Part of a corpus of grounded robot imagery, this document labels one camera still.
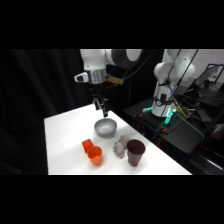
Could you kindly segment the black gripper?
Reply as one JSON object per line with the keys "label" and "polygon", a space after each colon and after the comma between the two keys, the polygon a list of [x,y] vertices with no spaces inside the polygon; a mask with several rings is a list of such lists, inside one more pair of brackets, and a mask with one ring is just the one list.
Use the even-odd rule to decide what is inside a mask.
{"label": "black gripper", "polygon": [[106,84],[90,84],[89,85],[91,95],[93,96],[93,104],[95,105],[96,110],[100,110],[100,103],[98,98],[101,99],[101,107],[103,111],[103,116],[108,117],[108,100],[105,99],[106,97]]}

